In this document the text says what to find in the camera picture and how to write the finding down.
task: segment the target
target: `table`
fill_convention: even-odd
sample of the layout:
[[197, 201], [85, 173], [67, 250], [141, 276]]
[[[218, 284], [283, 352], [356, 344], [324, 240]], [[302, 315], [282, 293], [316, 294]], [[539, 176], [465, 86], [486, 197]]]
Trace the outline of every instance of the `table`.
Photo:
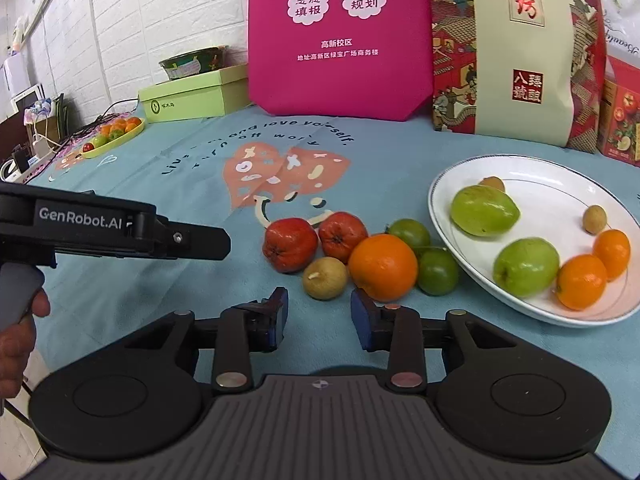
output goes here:
[[[415, 218], [433, 235], [426, 201], [430, 182], [451, 164], [487, 153], [519, 153], [569, 166], [640, 216], [640, 173], [630, 165], [533, 142], [434, 132], [426, 117], [405, 123], [274, 118], [251, 107], [222, 118], [151, 124], [104, 157], [72, 166], [71, 159], [59, 161], [32, 184], [93, 189], [151, 202], [174, 221], [221, 226], [231, 236], [231, 254], [222, 262], [60, 255], [58, 268], [46, 271], [52, 314], [37, 323], [38, 349], [55, 370], [174, 310], [213, 317], [228, 306], [268, 297], [281, 285], [290, 298], [286, 336], [277, 352], [253, 357], [258, 376], [343, 364], [385, 367], [385, 352], [360, 349], [350, 319], [350, 290], [317, 302], [305, 295], [299, 276], [278, 274], [267, 264], [260, 251], [262, 209], [255, 208], [254, 196], [262, 197], [258, 201], [272, 221], [346, 210], [359, 216], [370, 234], [395, 219]], [[322, 174], [308, 178], [319, 161]], [[560, 328], [517, 313], [466, 275], [449, 296], [431, 298], [414, 290], [402, 304], [434, 318], [452, 308], [467, 309], [595, 374], [613, 404], [598, 453], [622, 474], [638, 475], [640, 316], [599, 329]], [[212, 352], [203, 352], [197, 379], [209, 379], [211, 362]], [[441, 379], [439, 353], [427, 351], [427, 362], [430, 381]]]

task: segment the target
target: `white plate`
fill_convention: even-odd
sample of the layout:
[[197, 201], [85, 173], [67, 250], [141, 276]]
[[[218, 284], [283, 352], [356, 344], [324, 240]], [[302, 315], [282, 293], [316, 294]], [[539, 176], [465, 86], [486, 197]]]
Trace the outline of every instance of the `white plate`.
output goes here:
[[[483, 178], [497, 176], [520, 209], [520, 219], [507, 233], [489, 239], [470, 237], [449, 217], [455, 194]], [[552, 288], [520, 300], [492, 279], [494, 260], [508, 244], [537, 236], [549, 241], [564, 263], [576, 254], [590, 253], [594, 237], [582, 229], [582, 214], [590, 205], [607, 212], [609, 229], [619, 229], [631, 243], [626, 272], [607, 288], [597, 303], [573, 311], [556, 300]], [[429, 213], [438, 234], [456, 260], [484, 290], [523, 314], [549, 323], [586, 328], [616, 323], [640, 306], [640, 226], [631, 213], [602, 186], [569, 168], [520, 155], [487, 155], [459, 162], [441, 173], [429, 190]]]

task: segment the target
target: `heart pattern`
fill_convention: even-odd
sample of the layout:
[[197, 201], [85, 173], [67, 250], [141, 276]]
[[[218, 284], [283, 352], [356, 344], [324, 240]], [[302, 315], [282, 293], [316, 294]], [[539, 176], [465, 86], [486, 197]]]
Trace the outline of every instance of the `heart pattern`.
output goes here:
[[100, 164], [96, 166], [96, 168], [100, 168], [103, 164], [109, 164], [110, 162], [115, 162], [118, 160], [118, 157], [115, 155], [107, 155], [103, 160], [100, 161]]
[[268, 193], [272, 202], [290, 200], [295, 193], [314, 194], [334, 186], [350, 161], [322, 150], [293, 147], [285, 155], [264, 142], [248, 142], [228, 159], [223, 178], [231, 207], [251, 206], [254, 194]]

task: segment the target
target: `red gift bag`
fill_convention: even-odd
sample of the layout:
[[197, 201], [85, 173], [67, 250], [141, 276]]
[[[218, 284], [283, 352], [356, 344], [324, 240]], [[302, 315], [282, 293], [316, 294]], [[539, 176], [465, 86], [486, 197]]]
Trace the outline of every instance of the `red gift bag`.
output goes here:
[[249, 92], [276, 115], [402, 121], [431, 95], [429, 0], [249, 0]]

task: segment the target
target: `hand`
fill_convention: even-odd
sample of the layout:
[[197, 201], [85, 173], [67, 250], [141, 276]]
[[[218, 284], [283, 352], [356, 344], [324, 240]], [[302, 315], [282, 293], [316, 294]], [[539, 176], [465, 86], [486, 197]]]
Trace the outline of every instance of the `hand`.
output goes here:
[[[49, 315], [51, 306], [43, 290], [33, 298], [31, 311], [38, 317]], [[36, 325], [31, 314], [0, 332], [0, 399], [11, 399], [20, 393], [22, 374], [35, 344]]]

